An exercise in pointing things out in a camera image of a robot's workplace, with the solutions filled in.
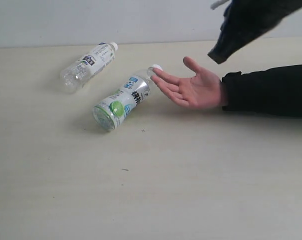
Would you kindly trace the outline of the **black-sleeved forearm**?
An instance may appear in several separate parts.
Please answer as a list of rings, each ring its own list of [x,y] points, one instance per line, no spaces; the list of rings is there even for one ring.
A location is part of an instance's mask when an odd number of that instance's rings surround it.
[[[224,111],[302,118],[302,64],[231,72],[222,83],[227,96]]]

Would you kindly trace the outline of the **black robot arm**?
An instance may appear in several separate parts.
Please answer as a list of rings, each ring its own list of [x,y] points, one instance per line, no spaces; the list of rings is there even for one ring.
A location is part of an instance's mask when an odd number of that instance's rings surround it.
[[[217,64],[275,28],[302,8],[302,0],[232,0],[226,7],[220,35],[208,56]]]

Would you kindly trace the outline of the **person's open bare hand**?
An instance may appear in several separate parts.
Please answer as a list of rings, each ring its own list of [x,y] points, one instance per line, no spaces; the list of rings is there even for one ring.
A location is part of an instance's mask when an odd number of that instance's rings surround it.
[[[195,110],[225,107],[226,90],[219,77],[198,65],[193,59],[183,58],[184,65],[193,71],[193,77],[181,78],[154,68],[151,80],[176,105]]]

